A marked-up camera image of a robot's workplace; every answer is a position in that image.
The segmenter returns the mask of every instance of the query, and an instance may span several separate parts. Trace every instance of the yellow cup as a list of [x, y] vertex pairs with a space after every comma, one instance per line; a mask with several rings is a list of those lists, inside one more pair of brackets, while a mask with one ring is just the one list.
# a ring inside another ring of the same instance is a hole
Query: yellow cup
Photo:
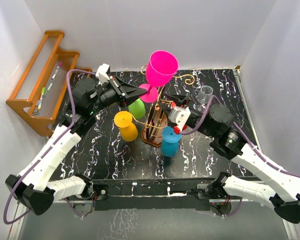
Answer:
[[127, 142], [131, 142], [133, 140], [136, 140], [136, 138], [138, 137], [138, 130], [136, 125], [131, 123], [127, 127], [120, 127], [120, 134], [124, 140], [126, 140]]
[[132, 122], [132, 115], [128, 111], [120, 111], [114, 116], [114, 124], [119, 127], [121, 137], [131, 142], [138, 136], [136, 125]]

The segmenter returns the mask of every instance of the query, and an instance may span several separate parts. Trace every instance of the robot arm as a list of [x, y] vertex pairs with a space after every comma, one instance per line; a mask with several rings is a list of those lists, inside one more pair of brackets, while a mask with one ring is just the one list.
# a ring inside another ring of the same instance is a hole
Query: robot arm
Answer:
[[[55, 201], [76, 195], [89, 198], [93, 193], [93, 183], [81, 174], [67, 179], [49, 182], [50, 177], [66, 154], [95, 124], [95, 113], [118, 103], [127, 107], [147, 91], [124, 83], [116, 76], [108, 76], [109, 66], [102, 65], [96, 76], [84, 78], [74, 87], [75, 116], [69, 108], [36, 158], [17, 176], [10, 175], [5, 183], [14, 198], [32, 210], [36, 215], [46, 212]], [[169, 119], [169, 126], [179, 132], [185, 125], [194, 128], [202, 113], [187, 107], [188, 99], [168, 95], [176, 102], [176, 107], [161, 105]], [[234, 116], [221, 104], [214, 104], [199, 126], [198, 131], [213, 138], [211, 147], [219, 155], [244, 166], [264, 181], [264, 184], [248, 182], [228, 173], [220, 173], [213, 181], [212, 190], [220, 198], [239, 196], [273, 208], [275, 212], [292, 223], [300, 222], [300, 178], [288, 176], [264, 163], [248, 146], [243, 136], [232, 128]], [[270, 159], [267, 161], [283, 169]]]
[[116, 76], [108, 76], [109, 72], [109, 66], [104, 64], [96, 73], [99, 84], [93, 78], [78, 81], [72, 91], [76, 112], [72, 128], [66, 132], [73, 119], [69, 107], [61, 123], [34, 160], [17, 176], [11, 174], [6, 179], [5, 184], [10, 191], [17, 186], [14, 198], [36, 215], [43, 214], [53, 202], [66, 197], [91, 197], [93, 183], [82, 174], [52, 182], [49, 182], [49, 179], [67, 153], [95, 124], [94, 113], [115, 103], [124, 108], [147, 92], [121, 81]]
[[[168, 125], [174, 128], [174, 132], [178, 134], [185, 125], [195, 128], [202, 113], [188, 107], [187, 98], [184, 96], [169, 94], [165, 96], [176, 103], [173, 108], [160, 105], [168, 116]], [[220, 197], [239, 196], [259, 202], [274, 209], [283, 219], [295, 224], [299, 223], [300, 178], [280, 172], [284, 169], [261, 153], [266, 159], [264, 162], [240, 132], [232, 128], [233, 123], [234, 116], [225, 105], [213, 104], [197, 131], [213, 138], [210, 146], [215, 152], [245, 167], [264, 184], [245, 181], [221, 172], [213, 181], [212, 189], [219, 193]]]

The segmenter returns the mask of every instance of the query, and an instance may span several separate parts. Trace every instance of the pen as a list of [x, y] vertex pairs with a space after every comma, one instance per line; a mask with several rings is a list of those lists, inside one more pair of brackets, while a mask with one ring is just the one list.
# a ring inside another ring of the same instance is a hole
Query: pen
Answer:
[[53, 74], [52, 77], [51, 77], [51, 83], [50, 83], [50, 85], [48, 86], [48, 88], [47, 88], [47, 90], [46, 90], [46, 92], [45, 92], [44, 95], [46, 95], [46, 93], [50, 90], [50, 88], [51, 88], [51, 86], [52, 86], [52, 84], [53, 84], [53, 81], [54, 81], [54, 79], [55, 79], [55, 77], [56, 77], [56, 75], [57, 75], [57, 72], [58, 72], [58, 70], [59, 70], [59, 68], [60, 68], [61, 66], [62, 66], [62, 62], [59, 62], [58, 66], [56, 67], [56, 70], [54, 71], [54, 74]]
[[46, 89], [45, 87], [43, 87], [43, 88], [41, 89], [41, 96], [40, 96], [40, 100], [39, 100], [39, 104], [38, 104], [38, 110], [41, 109], [41, 104], [42, 104], [42, 99], [44, 98], [45, 89]]

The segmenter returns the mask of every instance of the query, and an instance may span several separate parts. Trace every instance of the black marble tabletop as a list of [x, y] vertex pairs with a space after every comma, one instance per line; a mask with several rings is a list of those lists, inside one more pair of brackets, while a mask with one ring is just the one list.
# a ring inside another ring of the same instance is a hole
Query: black marble tabletop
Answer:
[[[197, 94], [203, 85], [213, 88], [213, 94], [224, 103], [236, 117], [236, 122], [255, 143], [255, 137], [232, 69], [180, 70], [177, 76], [191, 74], [193, 85], [185, 84], [184, 78], [172, 78], [166, 85], [166, 92], [187, 95], [197, 101]], [[112, 75], [131, 85], [146, 83], [146, 76], [137, 71], [113, 72]], [[83, 74], [75, 75], [73, 83]], [[198, 109], [199, 104], [192, 103]], [[145, 105], [148, 115], [151, 104]], [[160, 148], [150, 146], [141, 140], [143, 125], [136, 123], [139, 136], [135, 141], [124, 141], [119, 128], [114, 124], [114, 116], [120, 109], [112, 105], [95, 116], [97, 121], [88, 134], [68, 153], [52, 176], [52, 180], [71, 177], [82, 173], [97, 179], [154, 179], [154, 178], [199, 178], [216, 177], [219, 172], [233, 175], [252, 176], [251, 172], [224, 157], [209, 146], [211, 139], [195, 132], [182, 136], [179, 151], [175, 157], [164, 157]]]

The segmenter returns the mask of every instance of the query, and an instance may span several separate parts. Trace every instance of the white backdrop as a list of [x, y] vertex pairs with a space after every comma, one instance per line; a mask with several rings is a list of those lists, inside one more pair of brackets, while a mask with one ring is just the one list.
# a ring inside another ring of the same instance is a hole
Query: white backdrop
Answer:
[[241, 65], [276, 0], [25, 0], [41, 31], [65, 32], [79, 64], [139, 70], [155, 50], [181, 69]]
[[[0, 240], [7, 239], [11, 227], [3, 222], [9, 195], [5, 180], [25, 168], [43, 144], [43, 138], [6, 105], [42, 37], [24, 0], [0, 0]], [[12, 220], [15, 200], [9, 210]]]
[[262, 150], [300, 174], [300, 0], [277, 2], [240, 75]]

